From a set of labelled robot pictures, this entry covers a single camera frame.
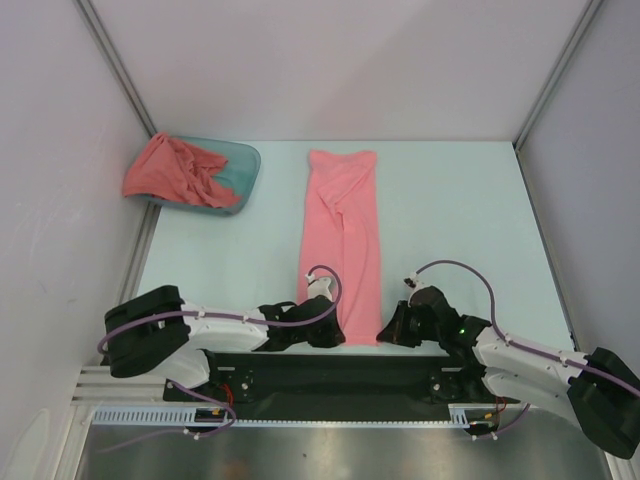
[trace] folded pink cloth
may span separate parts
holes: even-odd
[[[334,268],[344,288],[338,323],[345,344],[376,345],[382,329],[376,154],[313,150],[309,158],[298,301],[306,300],[304,275],[311,267]]]
[[[127,172],[122,194],[150,194],[189,205],[230,207],[241,197],[212,178],[226,164],[227,159],[218,153],[158,133]]]

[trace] plastic tray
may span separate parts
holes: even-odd
[[[242,196],[235,205],[226,208],[213,208],[186,203],[171,202],[153,195],[141,195],[144,199],[162,205],[163,207],[178,208],[190,212],[200,212],[209,215],[229,216],[235,215],[247,204],[249,196],[256,183],[260,171],[260,154],[258,151],[242,143],[224,142],[221,140],[209,140],[197,137],[176,137],[185,142],[197,145],[205,150],[220,153],[227,157],[229,162],[224,170],[214,178],[225,187],[231,187],[236,195]]]

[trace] pink cloth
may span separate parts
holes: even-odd
[[[317,264],[332,267],[344,288],[338,323],[345,344],[377,345],[376,335],[382,330],[382,296],[376,154],[335,155],[312,150],[309,159],[298,301],[306,300],[304,275],[309,269]]]
[[[127,172],[122,194],[150,194],[189,205],[230,207],[241,197],[212,178],[226,164],[227,159],[219,153],[158,133]]]

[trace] purple cable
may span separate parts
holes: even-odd
[[[171,381],[171,383],[173,384],[174,387],[176,387],[181,392],[186,393],[187,395],[191,395],[194,398],[197,398],[199,400],[203,400],[203,401],[208,402],[208,403],[212,403],[213,405],[216,405],[216,406],[218,406],[220,408],[223,408],[224,410],[226,410],[229,413],[229,416],[231,417],[230,421],[228,421],[224,425],[221,425],[221,426],[217,427],[215,430],[211,430],[210,432],[206,432],[206,433],[191,434],[192,437],[195,437],[196,435],[198,435],[198,438],[213,437],[214,435],[222,433],[225,430],[231,428],[231,426],[234,423],[236,423],[236,421],[238,420],[238,417],[236,416],[236,412],[228,404],[219,402],[218,400],[216,400],[214,398],[211,398],[211,397],[207,397],[206,395],[201,395],[201,394],[199,394],[197,392],[194,392],[193,390],[190,390],[190,389],[188,389],[186,387],[183,387],[182,385],[180,385],[179,383],[176,383],[174,381]],[[168,433],[181,433],[181,434],[184,435],[184,429],[167,428],[167,429],[164,429],[164,430],[157,430],[155,432],[147,433],[145,435],[141,435],[139,437],[132,438],[131,440],[127,440],[126,442],[118,443],[118,444],[113,445],[111,447],[100,449],[100,450],[98,450],[98,453],[110,453],[110,452],[113,452],[115,450],[119,450],[121,448],[128,447],[130,445],[134,445],[136,443],[143,442],[145,440],[149,440],[150,438],[159,437],[160,435],[166,435]]]
[[[491,304],[491,326],[493,328],[493,330],[496,332],[496,334],[498,335],[498,337],[500,337],[501,340],[503,341],[507,341],[506,339],[506,335],[505,333],[500,329],[500,327],[498,326],[498,322],[496,321],[496,297],[495,294],[493,292],[493,288],[491,287],[491,284],[489,283],[489,281],[485,278],[484,275],[482,275],[478,270],[476,270],[475,268],[467,265],[466,263],[462,263],[462,262],[458,262],[456,260],[436,260],[435,262],[431,262],[428,263],[427,265],[419,268],[416,271],[416,275],[420,275],[420,273],[424,272],[427,268],[431,268],[434,267],[436,265],[456,265],[458,267],[462,267],[465,270],[470,271],[471,273],[473,273],[476,277],[478,277],[482,283],[484,283],[484,286],[487,287],[487,290],[489,292],[489,301]],[[558,363],[563,363],[562,359],[558,356],[558,355],[554,355],[552,353],[549,352],[545,352],[542,350],[539,350],[537,348],[534,347],[530,347],[528,345],[524,345],[522,343],[519,342],[515,342],[513,340],[508,342],[509,345],[522,350],[524,352],[527,353],[531,353],[533,355],[538,355],[539,357],[543,357],[546,358],[547,360],[552,360]],[[607,372],[603,372],[602,370],[599,370],[597,368],[593,368],[590,367],[589,365],[583,365],[581,363],[576,362],[575,360],[570,360],[570,359],[566,359],[565,362],[567,365],[570,365],[572,367],[578,368],[584,372],[590,373],[592,375],[597,375],[600,378],[604,378],[605,380],[608,380],[612,383],[614,383],[615,385],[625,389],[626,391],[628,391],[629,393],[631,393],[632,395],[640,398],[640,390],[638,390],[637,388],[634,388],[633,386],[629,385],[627,382],[620,380],[619,378],[614,377],[613,375],[607,373]],[[516,419],[511,422],[509,425],[505,426],[503,429],[498,430],[498,432],[503,432],[507,429],[510,429],[512,426],[514,426],[517,422],[520,421],[520,419],[524,416],[524,414],[529,410],[529,407],[531,405],[527,404],[525,406],[525,408],[522,410],[521,414],[516,417]]]
[[[309,275],[311,275],[313,272],[315,272],[318,269],[323,269],[328,271],[333,276],[333,278],[336,279],[336,283],[338,284],[338,293],[336,294],[336,301],[333,302],[331,306],[328,309],[326,309],[324,312],[322,312],[320,315],[317,315],[313,318],[309,318],[307,320],[301,320],[299,322],[273,322],[270,320],[262,320],[259,318],[245,319],[242,315],[236,315],[233,313],[222,313],[222,312],[220,313],[205,312],[204,316],[206,318],[223,318],[228,320],[238,320],[240,322],[253,323],[257,325],[269,325],[271,327],[302,327],[304,325],[310,325],[312,323],[318,322],[323,318],[325,318],[327,315],[329,315],[331,312],[333,312],[336,309],[338,303],[340,302],[340,299],[342,298],[342,281],[340,280],[340,277],[338,276],[336,271],[333,268],[328,267],[326,265],[316,265],[311,270],[309,270]],[[166,320],[168,318],[197,317],[199,315],[200,315],[200,312],[196,310],[193,310],[193,311],[176,310],[174,312],[165,312],[165,313],[150,315],[148,317],[134,320],[133,322],[125,323],[124,325],[121,325],[118,328],[114,328],[108,334],[102,337],[102,339],[98,342],[98,352],[101,353],[102,355],[107,355],[108,351],[104,349],[104,346],[109,342],[109,340],[120,335],[123,332],[126,332],[127,330],[131,330],[132,328],[139,327],[140,325],[146,325],[147,323],[156,323],[162,320]]]

